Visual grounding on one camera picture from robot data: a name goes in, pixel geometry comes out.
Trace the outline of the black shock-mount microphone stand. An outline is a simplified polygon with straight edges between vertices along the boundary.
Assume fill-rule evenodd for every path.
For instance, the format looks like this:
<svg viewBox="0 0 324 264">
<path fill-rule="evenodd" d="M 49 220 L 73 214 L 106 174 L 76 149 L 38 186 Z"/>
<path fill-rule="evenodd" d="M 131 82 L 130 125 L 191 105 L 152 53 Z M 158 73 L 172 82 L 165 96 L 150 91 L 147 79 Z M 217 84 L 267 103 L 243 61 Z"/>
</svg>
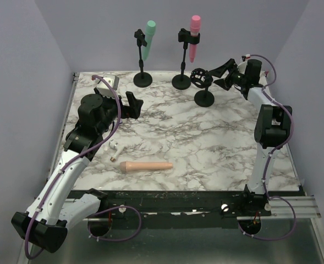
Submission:
<svg viewBox="0 0 324 264">
<path fill-rule="evenodd" d="M 194 96 L 195 103 L 200 107 L 210 107 L 213 105 L 215 98 L 208 90 L 213 83 L 212 75 L 207 70 L 196 68 L 191 72 L 190 81 L 200 88 L 200 91 Z"/>
</svg>

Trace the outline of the black clip microphone stand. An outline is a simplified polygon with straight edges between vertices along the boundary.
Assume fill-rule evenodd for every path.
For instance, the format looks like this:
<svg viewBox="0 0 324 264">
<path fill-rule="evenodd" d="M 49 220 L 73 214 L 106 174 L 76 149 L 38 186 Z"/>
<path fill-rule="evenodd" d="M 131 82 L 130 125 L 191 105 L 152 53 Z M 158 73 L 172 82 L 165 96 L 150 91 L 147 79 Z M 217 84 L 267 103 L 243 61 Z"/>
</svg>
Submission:
<svg viewBox="0 0 324 264">
<path fill-rule="evenodd" d="M 185 67 L 186 67 L 186 51 L 188 49 L 189 44 L 192 43 L 190 31 L 186 30 L 185 28 L 181 28 L 178 33 L 178 42 L 183 43 L 183 60 L 180 65 L 180 74 L 175 75 L 172 79 L 172 85 L 177 90 L 185 90 L 190 87 L 191 80 L 188 76 L 184 74 Z M 198 36 L 198 40 L 196 43 L 200 42 L 200 34 Z"/>
</svg>

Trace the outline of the beige microphone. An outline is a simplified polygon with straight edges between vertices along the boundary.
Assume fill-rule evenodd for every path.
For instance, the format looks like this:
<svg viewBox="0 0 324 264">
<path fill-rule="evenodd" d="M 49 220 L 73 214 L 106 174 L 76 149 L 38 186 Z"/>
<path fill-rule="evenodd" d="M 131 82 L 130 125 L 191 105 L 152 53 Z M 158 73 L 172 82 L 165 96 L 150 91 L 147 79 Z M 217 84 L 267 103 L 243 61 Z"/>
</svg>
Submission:
<svg viewBox="0 0 324 264">
<path fill-rule="evenodd" d="M 124 173 L 141 171 L 163 171 L 173 168 L 169 162 L 121 162 L 119 168 Z"/>
</svg>

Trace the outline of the pink microphone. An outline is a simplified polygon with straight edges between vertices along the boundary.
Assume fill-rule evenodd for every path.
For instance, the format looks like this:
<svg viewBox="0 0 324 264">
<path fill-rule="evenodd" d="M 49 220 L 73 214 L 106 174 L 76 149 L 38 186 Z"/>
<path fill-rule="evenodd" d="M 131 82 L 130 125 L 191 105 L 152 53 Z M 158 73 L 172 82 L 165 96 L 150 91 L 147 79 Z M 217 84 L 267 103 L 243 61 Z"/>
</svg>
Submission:
<svg viewBox="0 0 324 264">
<path fill-rule="evenodd" d="M 192 43 L 190 44 L 190 50 L 189 50 L 189 59 L 190 62 L 193 63 L 194 59 L 196 57 L 196 48 L 198 40 L 198 36 L 201 29 L 201 16 L 199 15 L 193 15 L 191 17 L 191 23 L 190 23 L 190 35 Z"/>
</svg>

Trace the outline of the green microphone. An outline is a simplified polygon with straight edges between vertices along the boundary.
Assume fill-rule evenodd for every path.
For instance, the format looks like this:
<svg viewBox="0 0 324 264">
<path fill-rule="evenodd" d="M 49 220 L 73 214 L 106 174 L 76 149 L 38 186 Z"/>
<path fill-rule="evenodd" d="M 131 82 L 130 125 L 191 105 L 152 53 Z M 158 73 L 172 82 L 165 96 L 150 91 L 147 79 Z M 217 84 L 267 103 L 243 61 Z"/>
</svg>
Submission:
<svg viewBox="0 0 324 264">
<path fill-rule="evenodd" d="M 153 20 L 149 20 L 145 28 L 145 41 L 147 42 L 147 46 L 144 47 L 142 51 L 142 59 L 144 61 L 146 61 L 149 56 L 152 39 L 155 35 L 155 32 L 156 32 L 156 22 Z"/>
</svg>

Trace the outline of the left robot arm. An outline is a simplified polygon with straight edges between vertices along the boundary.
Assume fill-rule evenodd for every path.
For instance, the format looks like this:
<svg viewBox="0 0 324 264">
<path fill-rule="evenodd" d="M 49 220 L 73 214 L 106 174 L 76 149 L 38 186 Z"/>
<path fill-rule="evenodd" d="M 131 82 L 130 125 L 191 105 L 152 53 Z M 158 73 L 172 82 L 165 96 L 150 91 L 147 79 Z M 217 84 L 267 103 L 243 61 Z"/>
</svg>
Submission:
<svg viewBox="0 0 324 264">
<path fill-rule="evenodd" d="M 110 216 L 117 207 L 109 208 L 107 194 L 88 190 L 71 206 L 64 202 L 74 183 L 94 158 L 100 146 L 107 141 L 103 134 L 114 134 L 121 119 L 140 116 L 143 100 L 126 92 L 129 104 L 121 97 L 104 97 L 98 91 L 84 96 L 78 108 L 78 121 L 67 135 L 64 150 L 52 175 L 35 201 L 25 212 L 16 212 L 11 220 L 21 238 L 25 240 L 25 256 L 33 260 L 29 245 L 41 251 L 56 252 L 63 244 L 69 229 L 86 217 Z"/>
</svg>

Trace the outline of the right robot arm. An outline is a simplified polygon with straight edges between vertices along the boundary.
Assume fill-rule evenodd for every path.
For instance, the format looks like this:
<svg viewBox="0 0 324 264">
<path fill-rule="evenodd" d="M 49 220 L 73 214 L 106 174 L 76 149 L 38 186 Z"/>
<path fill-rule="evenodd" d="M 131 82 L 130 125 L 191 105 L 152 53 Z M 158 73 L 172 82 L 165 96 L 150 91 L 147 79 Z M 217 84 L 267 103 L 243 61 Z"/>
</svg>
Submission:
<svg viewBox="0 0 324 264">
<path fill-rule="evenodd" d="M 221 88 L 228 91 L 232 86 L 239 86 L 243 97 L 258 111 L 254 129 L 255 165 L 238 203 L 240 212 L 247 216 L 264 208 L 268 202 L 268 184 L 275 159 L 291 137 L 292 108 L 278 103 L 266 92 L 265 85 L 260 84 L 261 73 L 262 62 L 250 55 L 240 64 L 230 59 L 209 71 L 217 78 L 214 83 Z"/>
</svg>

